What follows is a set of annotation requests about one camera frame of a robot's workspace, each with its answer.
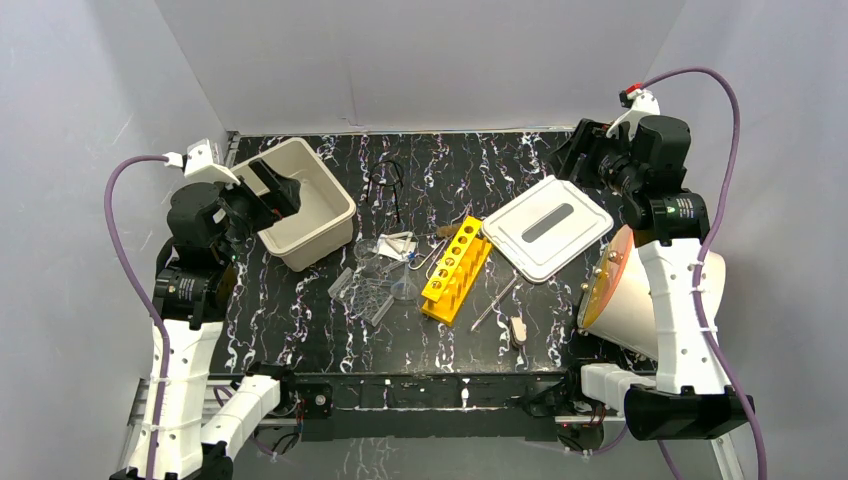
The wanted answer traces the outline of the black wire ring stand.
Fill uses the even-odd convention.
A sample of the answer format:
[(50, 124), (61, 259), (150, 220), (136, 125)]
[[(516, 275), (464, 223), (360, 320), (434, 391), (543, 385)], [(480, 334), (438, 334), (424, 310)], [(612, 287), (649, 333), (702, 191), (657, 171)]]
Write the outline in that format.
[(369, 167), (366, 177), (366, 201), (372, 193), (385, 189), (391, 192), (395, 220), (400, 223), (400, 193), (404, 187), (405, 173), (402, 166), (395, 160), (377, 160)]

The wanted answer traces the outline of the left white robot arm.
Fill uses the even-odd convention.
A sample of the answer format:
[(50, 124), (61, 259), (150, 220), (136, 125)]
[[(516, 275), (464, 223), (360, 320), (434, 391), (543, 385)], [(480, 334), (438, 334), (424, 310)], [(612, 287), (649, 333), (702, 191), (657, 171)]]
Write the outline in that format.
[(300, 184), (254, 161), (244, 177), (188, 184), (171, 198), (170, 238), (161, 247), (151, 293), (140, 298), (153, 323), (153, 363), (139, 437), (121, 479), (228, 479), (242, 447), (268, 415), (301, 405), (293, 371), (251, 364), (234, 393), (203, 416), (210, 365), (247, 239), (301, 206)]

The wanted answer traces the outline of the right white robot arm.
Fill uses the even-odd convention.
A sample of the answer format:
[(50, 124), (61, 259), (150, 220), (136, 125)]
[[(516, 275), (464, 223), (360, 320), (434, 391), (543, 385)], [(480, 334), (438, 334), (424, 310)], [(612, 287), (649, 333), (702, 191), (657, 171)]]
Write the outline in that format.
[(586, 364), (564, 385), (564, 403), (587, 414), (602, 402), (640, 441), (713, 440), (753, 411), (752, 397), (733, 386), (714, 350), (717, 329), (703, 304), (711, 227), (704, 199), (683, 185), (690, 144), (688, 124), (669, 116), (648, 115), (635, 128), (582, 119), (550, 159), (557, 179), (621, 196), (658, 347), (654, 380)]

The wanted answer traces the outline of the beige plastic bin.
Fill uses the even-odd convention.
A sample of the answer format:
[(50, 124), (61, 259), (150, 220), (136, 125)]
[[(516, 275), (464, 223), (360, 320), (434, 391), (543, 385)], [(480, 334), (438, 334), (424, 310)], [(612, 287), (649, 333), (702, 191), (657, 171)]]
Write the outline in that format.
[(238, 175), (240, 165), (259, 159), (301, 182), (300, 211), (258, 233), (269, 253), (300, 272), (352, 241), (355, 202), (304, 139), (285, 140), (232, 171)]

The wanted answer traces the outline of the white bin lid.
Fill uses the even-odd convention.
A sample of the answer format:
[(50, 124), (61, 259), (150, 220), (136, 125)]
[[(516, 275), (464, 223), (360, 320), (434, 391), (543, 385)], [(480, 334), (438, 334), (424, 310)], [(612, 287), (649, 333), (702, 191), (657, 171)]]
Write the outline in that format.
[(524, 279), (541, 284), (613, 225), (611, 215), (573, 183), (546, 176), (484, 219), (482, 232)]

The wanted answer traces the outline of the clear well plate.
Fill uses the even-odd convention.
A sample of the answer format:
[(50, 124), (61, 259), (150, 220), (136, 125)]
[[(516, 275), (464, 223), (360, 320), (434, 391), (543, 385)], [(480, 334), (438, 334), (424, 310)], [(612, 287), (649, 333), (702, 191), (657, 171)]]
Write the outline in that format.
[(362, 276), (350, 268), (331, 284), (328, 295), (344, 305), (355, 318), (371, 326), (379, 325), (395, 302), (384, 288), (384, 281)]

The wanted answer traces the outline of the white centrifuge with orange lid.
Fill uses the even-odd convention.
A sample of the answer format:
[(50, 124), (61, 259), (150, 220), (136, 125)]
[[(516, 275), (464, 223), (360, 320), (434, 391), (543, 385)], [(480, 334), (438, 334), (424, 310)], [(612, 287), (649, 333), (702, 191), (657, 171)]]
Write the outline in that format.
[(628, 226), (618, 230), (583, 286), (577, 327), (642, 357), (658, 358), (649, 282)]

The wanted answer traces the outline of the glass stirring rod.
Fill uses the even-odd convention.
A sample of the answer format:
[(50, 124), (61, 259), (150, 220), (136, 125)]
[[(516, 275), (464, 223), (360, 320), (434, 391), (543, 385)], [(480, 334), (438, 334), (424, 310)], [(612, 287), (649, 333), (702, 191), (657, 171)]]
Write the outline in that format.
[(475, 331), (484, 320), (494, 311), (494, 309), (501, 303), (503, 298), (509, 294), (515, 287), (518, 282), (518, 277), (514, 276), (494, 297), (489, 306), (479, 315), (479, 317), (473, 322), (470, 327), (470, 331)]

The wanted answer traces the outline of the yellow test tube rack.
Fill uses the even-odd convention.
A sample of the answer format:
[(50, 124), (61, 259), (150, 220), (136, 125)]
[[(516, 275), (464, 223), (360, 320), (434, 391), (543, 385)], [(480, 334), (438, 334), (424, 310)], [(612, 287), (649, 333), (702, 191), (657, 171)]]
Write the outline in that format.
[(448, 327), (454, 325), (493, 248), (481, 234), (482, 224), (475, 217), (461, 223), (421, 292), (421, 312)]

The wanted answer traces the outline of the clear plastic funnel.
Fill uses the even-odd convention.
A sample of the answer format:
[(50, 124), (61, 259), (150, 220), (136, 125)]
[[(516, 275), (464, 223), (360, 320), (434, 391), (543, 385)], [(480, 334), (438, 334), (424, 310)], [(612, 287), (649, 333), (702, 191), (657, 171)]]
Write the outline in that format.
[(419, 294), (419, 289), (414, 282), (411, 263), (411, 259), (405, 262), (401, 277), (390, 287), (390, 294), (396, 301), (413, 301)]

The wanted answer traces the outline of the small beige stopper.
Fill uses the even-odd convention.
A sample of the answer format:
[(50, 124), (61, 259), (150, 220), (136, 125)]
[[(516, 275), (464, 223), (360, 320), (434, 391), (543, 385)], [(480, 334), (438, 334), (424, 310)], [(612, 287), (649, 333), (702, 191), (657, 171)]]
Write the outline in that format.
[(514, 348), (518, 349), (527, 342), (527, 326), (520, 316), (510, 318), (510, 340)]

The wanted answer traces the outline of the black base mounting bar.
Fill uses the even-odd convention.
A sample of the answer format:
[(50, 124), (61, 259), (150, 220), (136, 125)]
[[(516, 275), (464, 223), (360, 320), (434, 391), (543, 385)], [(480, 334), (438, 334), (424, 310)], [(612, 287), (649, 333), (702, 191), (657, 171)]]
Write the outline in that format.
[(298, 374), (309, 441), (523, 437), (549, 440), (573, 416), (562, 374)]

